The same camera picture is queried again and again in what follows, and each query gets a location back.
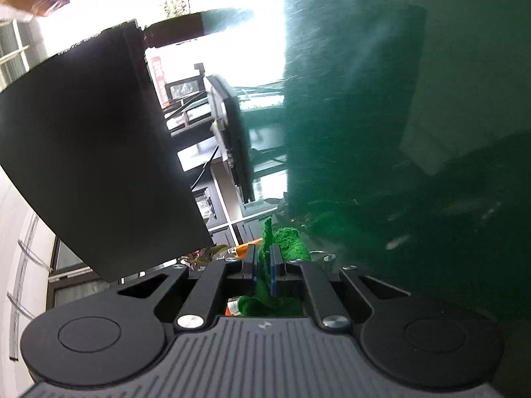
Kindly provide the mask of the green cleaning cloth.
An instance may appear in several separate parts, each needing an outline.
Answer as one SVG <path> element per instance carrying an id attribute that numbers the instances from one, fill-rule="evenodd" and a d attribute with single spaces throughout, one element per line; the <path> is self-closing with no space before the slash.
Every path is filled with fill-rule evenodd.
<path id="1" fill-rule="evenodd" d="M 243 317 L 300 317 L 303 316 L 299 298 L 280 297 L 274 294 L 278 289 L 280 273 L 275 270 L 273 245 L 280 250 L 282 262 L 301 259 L 311 261 L 311 255 L 294 227 L 273 230 L 272 218 L 263 224 L 263 237 L 258 251 L 258 269 L 255 292 L 238 300 L 239 313 Z"/>

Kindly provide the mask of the potted plant with red leaves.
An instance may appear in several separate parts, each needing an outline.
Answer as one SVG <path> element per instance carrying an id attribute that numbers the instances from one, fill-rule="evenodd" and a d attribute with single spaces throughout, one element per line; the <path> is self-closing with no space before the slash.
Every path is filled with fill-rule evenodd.
<path id="1" fill-rule="evenodd" d="M 197 271 L 207 267 L 212 261 L 220 259 L 229 248 L 230 246 L 226 244 L 215 244 L 181 256 L 177 259 L 177 263 Z"/>

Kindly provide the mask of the black laptop stand tray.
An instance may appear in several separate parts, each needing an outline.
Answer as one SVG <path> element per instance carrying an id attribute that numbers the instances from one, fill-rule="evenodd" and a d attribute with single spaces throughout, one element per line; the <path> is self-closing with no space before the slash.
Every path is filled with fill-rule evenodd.
<path id="1" fill-rule="evenodd" d="M 211 131 L 220 147 L 222 161 L 243 203 L 255 200 L 250 140 L 245 129 L 236 91 L 220 76 L 204 80 L 213 123 Z"/>

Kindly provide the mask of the black computer monitor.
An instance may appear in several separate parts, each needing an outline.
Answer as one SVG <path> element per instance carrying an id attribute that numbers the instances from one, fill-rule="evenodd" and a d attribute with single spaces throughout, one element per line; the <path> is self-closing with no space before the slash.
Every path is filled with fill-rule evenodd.
<path id="1" fill-rule="evenodd" d="M 133 22 L 46 59 L 2 92 L 1 166 L 104 280 L 211 243 Z"/>

